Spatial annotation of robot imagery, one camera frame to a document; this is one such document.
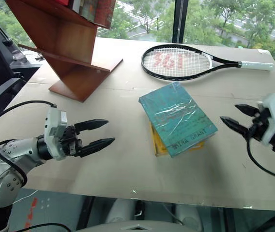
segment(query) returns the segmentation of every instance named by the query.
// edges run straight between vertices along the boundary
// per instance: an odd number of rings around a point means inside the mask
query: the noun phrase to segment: white table surface
[[[85,102],[50,92],[57,81],[48,64],[43,65],[10,105],[28,100],[47,100],[67,111],[68,125],[103,118],[109,123],[80,134],[83,144],[115,137],[107,148],[84,158],[50,160],[33,169],[26,188],[74,194],[150,201],[275,210],[275,178],[256,167],[247,156],[245,141],[224,125],[230,116],[244,125],[251,118],[234,105],[255,106],[275,92],[271,72],[236,68],[213,72],[182,85],[217,126],[218,132],[202,150],[175,158],[157,158],[147,116],[138,98],[169,82],[146,74],[140,65],[143,52],[157,43],[97,38],[95,54],[108,52],[123,62]],[[270,54],[254,49],[197,46],[221,58],[274,62]],[[0,118],[0,141],[30,138],[44,133],[47,106],[31,104]],[[264,167],[275,172],[275,153],[252,142],[252,153]]]

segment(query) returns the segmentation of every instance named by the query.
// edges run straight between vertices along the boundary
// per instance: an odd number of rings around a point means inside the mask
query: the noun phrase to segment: white grip tape
[[[241,61],[241,69],[258,69],[258,70],[267,70],[271,71],[274,67],[273,63],[259,63],[259,62],[249,62]]]

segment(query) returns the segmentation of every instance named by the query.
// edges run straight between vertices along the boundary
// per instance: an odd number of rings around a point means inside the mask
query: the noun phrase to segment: wooden shelf
[[[96,54],[97,26],[53,0],[6,0],[12,12],[60,81],[50,90],[83,102],[122,58]]]

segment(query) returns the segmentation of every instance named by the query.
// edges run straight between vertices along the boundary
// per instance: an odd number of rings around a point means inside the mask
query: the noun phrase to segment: tennis racket
[[[213,61],[221,65],[214,67]],[[148,74],[172,81],[191,80],[224,68],[270,71],[274,66],[272,63],[221,59],[196,48],[179,44],[164,44],[148,49],[141,58],[141,64]]]

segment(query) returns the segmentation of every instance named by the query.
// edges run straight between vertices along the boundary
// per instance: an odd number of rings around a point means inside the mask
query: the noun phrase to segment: teal book
[[[139,102],[172,157],[217,131],[179,82],[150,92]]]

